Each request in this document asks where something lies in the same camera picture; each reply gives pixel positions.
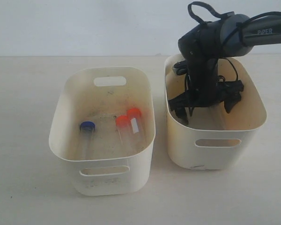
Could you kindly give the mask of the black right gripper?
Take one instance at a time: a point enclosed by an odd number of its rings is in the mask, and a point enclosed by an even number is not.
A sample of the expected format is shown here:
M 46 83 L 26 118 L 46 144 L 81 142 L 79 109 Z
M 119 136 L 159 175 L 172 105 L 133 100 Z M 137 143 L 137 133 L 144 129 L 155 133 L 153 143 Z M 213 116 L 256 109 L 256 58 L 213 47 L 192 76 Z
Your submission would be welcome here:
M 242 100 L 244 84 L 238 79 L 235 66 L 229 61 L 236 78 L 227 81 L 224 76 L 218 74 L 218 62 L 218 59 L 211 59 L 198 67 L 187 64 L 184 92 L 168 101 L 170 110 L 175 113 L 179 123 L 188 125 L 189 110 L 193 111 L 194 108 L 211 107 L 223 102 L 226 113 L 230 113 Z

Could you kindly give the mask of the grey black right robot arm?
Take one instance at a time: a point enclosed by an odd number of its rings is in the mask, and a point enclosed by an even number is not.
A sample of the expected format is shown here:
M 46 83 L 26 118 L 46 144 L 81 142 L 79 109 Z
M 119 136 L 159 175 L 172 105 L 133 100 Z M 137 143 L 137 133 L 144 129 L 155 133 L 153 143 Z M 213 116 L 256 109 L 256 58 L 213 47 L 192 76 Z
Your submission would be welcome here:
M 195 108 L 224 104 L 227 113 L 241 101 L 244 84 L 218 74 L 218 62 L 248 54 L 258 45 L 281 44 L 281 12 L 248 17 L 226 13 L 199 24 L 178 40 L 182 61 L 172 67 L 184 77 L 184 91 L 168 100 L 178 120 L 188 124 Z

